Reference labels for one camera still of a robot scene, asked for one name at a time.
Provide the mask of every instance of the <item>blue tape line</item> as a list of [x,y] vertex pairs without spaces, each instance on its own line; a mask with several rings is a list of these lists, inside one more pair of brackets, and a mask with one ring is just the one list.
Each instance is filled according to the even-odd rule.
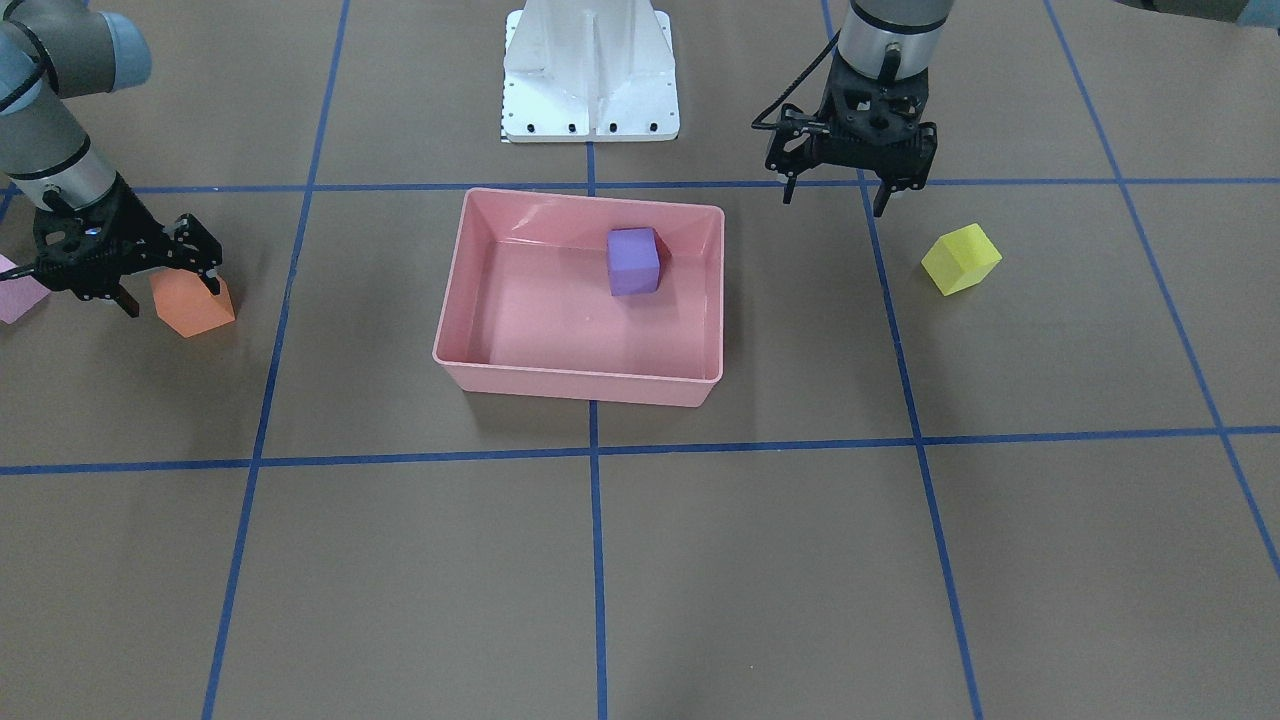
[[1190,336],[1187,333],[1181,315],[1178,313],[1178,306],[1174,304],[1174,296],[1169,290],[1169,284],[1165,282],[1165,274],[1161,272],[1160,263],[1156,260],[1156,252],[1147,236],[1147,228],[1143,225],[1142,218],[1138,215],[1138,208],[1133,201],[1133,195],[1129,192],[1129,186],[1124,174],[1120,172],[1120,164],[1116,161],[1115,152],[1111,149],[1111,141],[1107,140],[1106,129],[1102,127],[1102,119],[1098,115],[1097,109],[1093,106],[1093,100],[1089,97],[1088,88],[1084,86],[1084,77],[1080,74],[1079,65],[1075,63],[1075,55],[1071,54],[1071,46],[1066,41],[1066,33],[1062,31],[1062,24],[1057,19],[1057,13],[1053,12],[1052,0],[1043,0],[1043,3],[1044,10],[1048,13],[1050,22],[1053,24],[1053,32],[1057,33],[1057,40],[1062,45],[1062,53],[1066,55],[1066,63],[1071,68],[1071,76],[1075,78],[1075,85],[1080,91],[1080,97],[1084,99],[1084,106],[1089,110],[1089,118],[1093,120],[1093,127],[1098,132],[1098,140],[1102,142],[1102,150],[1106,152],[1107,161],[1111,164],[1111,172],[1115,174],[1120,193],[1124,196],[1125,206],[1129,209],[1129,217],[1133,219],[1134,229],[1138,231],[1138,240],[1142,242],[1142,250],[1147,255],[1147,263],[1151,265],[1151,272],[1156,277],[1156,284],[1160,286],[1160,293],[1165,299],[1165,306],[1169,310],[1169,316],[1174,320],[1174,328],[1178,331],[1178,337],[1183,343],[1187,360],[1190,363],[1192,372],[1196,374],[1196,382],[1199,384],[1201,393],[1204,396],[1204,405],[1208,407],[1208,413],[1213,418],[1213,428],[1217,430],[1222,442],[1222,450],[1226,451],[1226,456],[1231,462],[1231,471],[1235,473],[1235,482],[1240,486],[1240,492],[1244,495],[1245,503],[1249,507],[1249,514],[1253,516],[1253,524],[1257,527],[1258,536],[1262,538],[1262,544],[1271,560],[1271,568],[1276,577],[1280,578],[1280,553],[1276,552],[1275,541],[1271,538],[1271,532],[1267,529],[1266,520],[1262,518],[1262,512],[1258,510],[1258,505],[1253,498],[1253,489],[1249,487],[1249,480],[1244,475],[1244,469],[1240,466],[1240,462],[1235,456],[1235,447],[1231,446],[1230,433],[1228,433],[1226,427],[1222,423],[1222,415],[1219,413],[1217,404],[1213,401],[1213,395],[1210,392],[1208,380],[1204,378],[1204,372],[1196,356],[1196,350],[1192,347]]
[[351,0],[342,1],[342,10],[338,15],[338,32],[334,38],[333,56],[329,61],[329,77],[325,82],[324,100],[320,104],[320,119],[316,123],[316,137],[311,150],[311,168],[307,172],[307,190],[302,196],[302,209],[298,214],[298,229],[293,240],[293,252],[289,256],[289,274],[284,283],[284,299],[280,302],[280,318],[275,329],[275,343],[271,350],[271,365],[266,373],[266,387],[262,391],[262,411],[259,416],[257,436],[253,441],[253,464],[248,470],[248,479],[244,483],[244,502],[241,509],[241,523],[236,532],[236,548],[232,552],[232,566],[227,575],[227,594],[223,598],[223,614],[218,623],[218,639],[214,643],[214,659],[209,667],[209,685],[205,689],[205,706],[202,720],[212,720],[214,703],[218,698],[218,683],[221,678],[223,656],[227,650],[227,638],[230,633],[232,610],[236,605],[236,588],[239,583],[241,561],[244,553],[244,543],[248,537],[248,523],[253,510],[253,493],[257,488],[259,464],[262,460],[262,447],[266,442],[266,427],[271,416],[271,401],[275,397],[275,380],[280,370],[280,356],[284,351],[284,334],[289,323],[289,300],[293,295],[293,282],[298,274],[298,258],[302,254],[302,242],[306,237],[307,219],[311,213],[311,199],[316,174],[320,170],[320,155],[324,150],[325,128],[329,122],[329,108],[333,102],[333,91],[338,81],[338,65],[342,61],[342,46],[347,33],[347,17],[351,10]]
[[1125,184],[1280,184],[1280,177],[1258,178],[1124,178]]
[[1138,430],[1083,430],[1066,433],[1010,433],[993,436],[938,436],[924,437],[920,442],[943,445],[1018,445],[1033,442],[1096,442],[1107,439],[1147,439],[1167,437],[1217,437],[1215,428],[1157,428]]
[[0,466],[0,477],[74,475],[100,473],[161,473],[166,470],[239,470],[252,462],[244,460],[172,460],[155,462],[82,462],[70,465]]
[[[1240,425],[1224,428],[1231,436],[1274,436],[1280,434],[1280,425]],[[1080,430],[1061,433],[1009,433],[989,436],[924,436],[925,446],[968,446],[968,445],[1028,445],[1039,442],[1101,442],[1110,439],[1155,439],[1179,437],[1216,437],[1216,428],[1152,428],[1132,430]],[[724,443],[673,443],[673,445],[617,445],[599,447],[600,456],[620,455],[680,455],[712,452],[792,452],[806,450],[860,450],[873,447],[911,447],[914,438],[852,438],[852,439],[813,439],[813,441],[763,441],[763,442],[724,442]],[[394,465],[413,462],[466,462],[483,460],[538,460],[549,457],[588,457],[590,447],[558,447],[531,450],[476,450],[442,452],[401,452],[385,455],[316,455],[262,457],[259,468],[330,468],[339,465]],[[227,460],[177,460],[151,462],[86,462],[70,465],[0,465],[0,477],[5,475],[65,475],[99,473],[150,473],[164,470],[218,470],[244,469],[253,465],[251,459]]]
[[536,460],[541,457],[586,457],[589,447],[538,450],[477,450],[461,452],[399,452],[389,455],[330,455],[311,457],[264,457],[262,468],[332,468],[335,465],[396,465],[404,462],[467,462],[476,460]]
[[1033,184],[1115,184],[1112,178],[929,178],[929,184],[974,186],[1033,186]]
[[1274,436],[1280,434],[1280,425],[1240,425],[1225,430],[1229,436]]
[[241,502],[239,523],[236,525],[236,546],[232,548],[230,570],[227,573],[227,591],[223,593],[223,611],[218,618],[218,639],[214,641],[214,660],[209,665],[209,684],[205,688],[205,705],[201,720],[212,720],[214,703],[218,700],[218,683],[223,675],[223,657],[227,653],[227,637],[232,626],[232,612],[236,609],[236,588],[239,584],[239,569],[244,560],[244,542],[248,538],[248,519],[253,511],[253,493],[257,491],[257,466],[248,470],[244,482],[244,500]]
[[703,452],[780,452],[788,450],[854,450],[868,447],[910,447],[911,438],[814,439],[781,442],[723,442],[687,445],[618,445],[600,448],[600,455],[678,455]]
[[[858,170],[859,178],[863,170]],[[867,186],[859,188],[863,199],[863,213],[867,215],[867,229],[870,234],[872,251],[876,255],[876,274],[879,278],[881,291],[884,299],[884,314],[888,318],[890,334],[893,338],[893,352],[897,355],[897,372],[902,383],[902,398],[906,402],[908,419],[911,423],[911,445],[915,446],[915,459],[920,468],[920,479],[924,483],[924,498],[929,506],[929,521],[933,525],[933,542],[938,548],[938,564],[942,566],[942,583],[947,592],[947,605],[951,607],[951,624],[955,626],[956,647],[960,652],[960,664],[964,667],[965,685],[969,689],[969,706],[973,710],[974,720],[982,720],[982,696],[978,692],[978,678],[973,669],[973,660],[969,653],[969,634],[964,628],[964,614],[960,610],[960,594],[956,591],[955,574],[951,570],[951,552],[947,550],[947,537],[942,528],[942,512],[938,509],[937,493],[933,489],[933,473],[929,469],[929,457],[925,454],[924,436],[920,432],[920,416],[915,406],[915,393],[911,391],[911,375],[906,369],[906,352],[902,348],[902,334],[899,332],[897,313],[893,309],[893,293],[890,291],[888,272],[884,269],[884,254],[881,250],[879,228],[876,224],[876,215],[872,210],[870,192]]]
[[609,673],[604,611],[604,520],[600,501],[600,413],[596,401],[588,404],[591,442],[591,556],[595,577],[595,714],[609,720]]
[[586,143],[586,196],[595,197],[596,193],[595,182],[595,143]]
[[316,192],[402,192],[463,191],[472,187],[497,190],[585,190],[585,182],[398,182],[398,183],[329,183],[317,184]]
[[138,195],[207,195],[214,192],[306,192],[305,184],[174,184],[134,187]]
[[[682,188],[732,188],[732,187],[765,187],[781,190],[785,183],[772,179],[760,181],[636,181],[636,182],[599,182],[596,187],[614,190],[682,190]],[[799,181],[796,184],[804,187],[858,187],[859,181]]]

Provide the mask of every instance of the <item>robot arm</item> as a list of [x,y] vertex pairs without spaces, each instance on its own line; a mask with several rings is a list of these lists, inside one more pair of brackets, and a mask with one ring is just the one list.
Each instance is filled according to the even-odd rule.
[[137,316],[120,277],[157,266],[197,273],[214,295],[221,246],[196,218],[164,228],[90,142],[65,97],[146,82],[151,54],[122,15],[81,0],[10,0],[0,23],[0,172],[36,205],[31,275]]
[[[1117,0],[1247,26],[1280,26],[1280,0]],[[881,179],[874,213],[892,193],[920,190],[938,147],[937,126],[920,122],[929,99],[928,67],[955,0],[850,0],[840,32],[796,82],[751,123],[773,132],[764,167],[786,182],[791,201],[800,173],[822,164],[864,168]],[[813,115],[785,104],[832,53],[822,102]],[[778,118],[764,118],[781,106]]]

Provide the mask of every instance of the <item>foam cube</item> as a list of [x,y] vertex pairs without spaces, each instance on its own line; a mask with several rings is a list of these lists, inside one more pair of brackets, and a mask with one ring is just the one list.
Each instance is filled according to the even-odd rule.
[[[0,255],[0,273],[15,268],[14,263]],[[0,323],[13,324],[27,314],[37,302],[49,296],[49,288],[26,277],[0,282]]]
[[195,273],[160,270],[151,275],[156,315],[182,337],[225,325],[236,319],[236,311],[232,309],[232,295],[227,290],[227,281],[218,278],[218,284],[223,288],[221,293],[210,295],[209,288]]
[[641,295],[658,290],[660,240],[653,228],[609,231],[609,292]]
[[920,263],[942,295],[973,287],[1004,258],[977,223],[938,238]]

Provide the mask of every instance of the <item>white metal pedestal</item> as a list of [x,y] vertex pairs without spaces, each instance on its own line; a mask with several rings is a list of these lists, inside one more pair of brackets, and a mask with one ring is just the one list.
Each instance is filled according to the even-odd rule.
[[649,0],[529,0],[507,17],[511,142],[639,142],[680,133],[671,18]]

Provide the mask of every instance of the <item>pink plastic tray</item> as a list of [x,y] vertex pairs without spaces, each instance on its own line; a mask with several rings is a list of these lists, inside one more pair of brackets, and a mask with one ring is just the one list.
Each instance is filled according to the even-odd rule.
[[[613,297],[605,241],[635,227],[671,258],[658,292]],[[719,208],[467,192],[434,350],[462,389],[696,407],[723,338]]]

